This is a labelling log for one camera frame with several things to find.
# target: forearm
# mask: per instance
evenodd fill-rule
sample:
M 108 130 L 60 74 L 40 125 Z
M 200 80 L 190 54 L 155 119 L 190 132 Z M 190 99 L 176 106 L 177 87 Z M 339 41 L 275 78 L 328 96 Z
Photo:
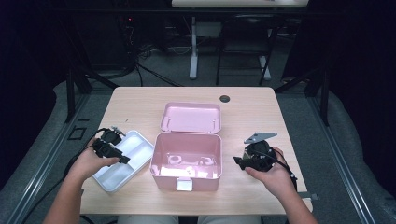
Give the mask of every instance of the forearm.
M 285 208 L 290 224 L 318 223 L 297 193 L 285 195 L 279 200 Z
M 44 223 L 79 223 L 83 180 L 68 175 L 62 183 Z

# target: hand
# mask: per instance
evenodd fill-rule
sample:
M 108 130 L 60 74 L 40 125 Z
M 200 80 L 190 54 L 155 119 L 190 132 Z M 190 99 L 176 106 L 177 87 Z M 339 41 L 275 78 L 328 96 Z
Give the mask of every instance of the hand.
M 93 176 L 102 167 L 117 163 L 119 158 L 100 158 L 93 151 L 92 144 L 95 138 L 87 144 L 87 148 L 79 155 L 68 175 L 81 178 L 82 181 Z
M 282 158 L 283 151 L 277 147 L 273 147 L 273 149 L 279 152 L 276 152 L 276 158 L 279 161 L 284 161 Z M 278 199 L 290 193 L 295 193 L 289 173 L 277 162 L 268 172 L 260 172 L 251 167 L 247 167 L 245 170 L 249 175 L 260 180 L 264 186 Z

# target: white plastic container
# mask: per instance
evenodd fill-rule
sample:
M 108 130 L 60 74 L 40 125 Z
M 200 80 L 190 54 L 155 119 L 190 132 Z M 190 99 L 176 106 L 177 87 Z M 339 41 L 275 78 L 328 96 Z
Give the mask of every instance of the white plastic container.
M 129 131 L 116 145 L 122 155 L 130 158 L 127 164 L 116 163 L 103 167 L 93 178 L 107 192 L 115 192 L 141 170 L 151 159 L 154 146 L 137 131 Z
M 169 103 L 150 171 L 160 189 L 213 191 L 222 174 L 220 107 Z

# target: pink plastic box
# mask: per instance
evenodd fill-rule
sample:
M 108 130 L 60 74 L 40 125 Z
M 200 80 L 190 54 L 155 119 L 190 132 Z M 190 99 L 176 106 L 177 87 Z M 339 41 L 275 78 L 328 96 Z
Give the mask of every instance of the pink plastic box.
M 168 103 L 150 171 L 160 189 L 217 190 L 222 173 L 220 107 Z

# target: gray chair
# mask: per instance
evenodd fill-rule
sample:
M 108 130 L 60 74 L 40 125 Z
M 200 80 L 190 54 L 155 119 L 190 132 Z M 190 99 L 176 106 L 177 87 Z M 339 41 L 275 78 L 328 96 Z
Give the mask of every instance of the gray chair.
M 274 15 L 236 15 L 222 24 L 218 45 L 218 68 L 216 85 L 219 85 L 220 69 L 261 69 L 259 85 L 264 80 L 272 50 L 279 29 L 285 20 Z M 235 67 L 221 66 L 222 57 L 226 54 L 256 56 L 257 66 Z M 265 57 L 265 65 L 260 64 L 259 57 Z

